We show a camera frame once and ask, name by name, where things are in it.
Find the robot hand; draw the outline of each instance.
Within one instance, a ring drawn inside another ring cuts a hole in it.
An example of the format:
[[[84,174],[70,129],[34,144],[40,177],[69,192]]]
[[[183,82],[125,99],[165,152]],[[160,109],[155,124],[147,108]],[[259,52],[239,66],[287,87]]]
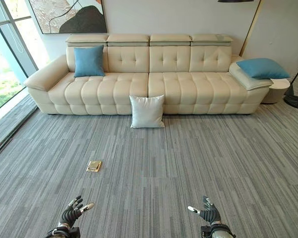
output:
[[[94,206],[94,203],[89,203],[83,207],[83,204],[80,204],[83,201],[81,196],[74,198],[68,205],[68,207],[63,212],[59,227],[66,227],[69,230],[73,227],[75,221],[86,211],[91,209]]]
[[[221,216],[213,202],[206,196],[203,196],[203,203],[205,210],[200,211],[194,207],[189,206],[188,209],[205,221],[209,222],[211,226],[201,226],[202,238],[234,238],[229,227],[221,223]]]
[[[47,232],[45,238],[50,237],[67,237],[67,238],[80,238],[80,232],[78,227],[73,225],[75,221],[86,211],[94,206],[94,203],[89,203],[83,207],[80,204],[83,201],[81,196],[74,198],[62,213],[58,227]]]
[[[205,211],[200,211],[194,207],[188,207],[188,209],[194,213],[197,213],[202,217],[205,221],[209,222],[211,225],[220,224],[221,216],[213,202],[206,196],[203,196],[203,203]]]

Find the window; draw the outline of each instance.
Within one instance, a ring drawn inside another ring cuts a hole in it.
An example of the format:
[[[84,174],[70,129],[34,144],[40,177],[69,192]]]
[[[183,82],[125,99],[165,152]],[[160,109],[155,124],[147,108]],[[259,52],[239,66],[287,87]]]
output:
[[[0,107],[48,61],[25,0],[0,0]]]

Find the black robotic glove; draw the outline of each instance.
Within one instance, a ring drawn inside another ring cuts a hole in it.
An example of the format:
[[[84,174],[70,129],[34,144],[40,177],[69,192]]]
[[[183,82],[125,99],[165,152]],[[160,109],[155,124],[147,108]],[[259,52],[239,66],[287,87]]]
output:
[[[205,211],[200,212],[200,217],[202,217],[205,221],[209,222],[211,225],[213,224],[220,224],[221,223],[221,216],[213,202],[206,197],[203,196],[203,203]]]
[[[80,232],[78,227],[73,225],[75,221],[86,211],[91,209],[94,206],[94,203],[89,203],[83,207],[80,204],[83,201],[81,196],[74,198],[62,213],[62,216],[59,221],[58,227],[47,232],[45,238],[50,238],[54,236],[64,236],[67,238],[79,238]]]
[[[64,226],[68,229],[71,229],[75,221],[82,215],[82,213],[94,206],[94,203],[89,203],[83,207],[83,204],[80,204],[81,202],[83,202],[83,199],[81,196],[78,196],[69,203],[68,207],[65,209],[60,218],[59,227]]]

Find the sofa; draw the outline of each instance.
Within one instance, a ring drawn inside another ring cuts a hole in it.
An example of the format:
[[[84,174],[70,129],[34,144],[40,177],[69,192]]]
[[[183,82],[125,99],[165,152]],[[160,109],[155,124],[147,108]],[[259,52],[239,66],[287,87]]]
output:
[[[272,85],[243,73],[227,35],[79,34],[66,42],[66,55],[25,81],[47,114],[129,115],[129,95],[165,95],[164,114],[251,114]],[[74,48],[99,45],[105,76],[74,77]]]

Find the abstract painting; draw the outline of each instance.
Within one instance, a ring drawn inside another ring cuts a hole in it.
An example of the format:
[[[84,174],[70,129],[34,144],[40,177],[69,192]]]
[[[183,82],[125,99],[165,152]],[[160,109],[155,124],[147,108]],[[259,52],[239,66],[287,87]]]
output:
[[[43,34],[107,33],[101,0],[29,0]]]

